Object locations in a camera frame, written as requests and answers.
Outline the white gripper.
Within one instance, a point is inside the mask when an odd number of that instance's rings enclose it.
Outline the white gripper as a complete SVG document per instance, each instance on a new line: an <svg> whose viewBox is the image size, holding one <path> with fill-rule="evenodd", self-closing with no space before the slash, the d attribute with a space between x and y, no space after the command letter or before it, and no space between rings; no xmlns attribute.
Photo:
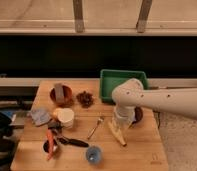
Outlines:
<svg viewBox="0 0 197 171"><path fill-rule="evenodd" d="M134 117L135 111L133 107L116 106L114 108L114 118L112 117L110 121L113 131L117 132L120 126L122 128L123 135L127 136L132 128Z"/></svg>

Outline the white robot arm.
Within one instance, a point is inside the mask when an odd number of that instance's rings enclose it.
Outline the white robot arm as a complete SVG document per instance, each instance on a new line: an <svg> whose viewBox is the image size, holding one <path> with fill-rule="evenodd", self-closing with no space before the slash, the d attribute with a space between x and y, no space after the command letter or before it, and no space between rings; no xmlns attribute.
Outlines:
<svg viewBox="0 0 197 171"><path fill-rule="evenodd" d="M137 79L129 79L112 91L116 106L110 122L115 135L122 133L136 116L135 107L180 114L197 120L197 88L145 90Z"/></svg>

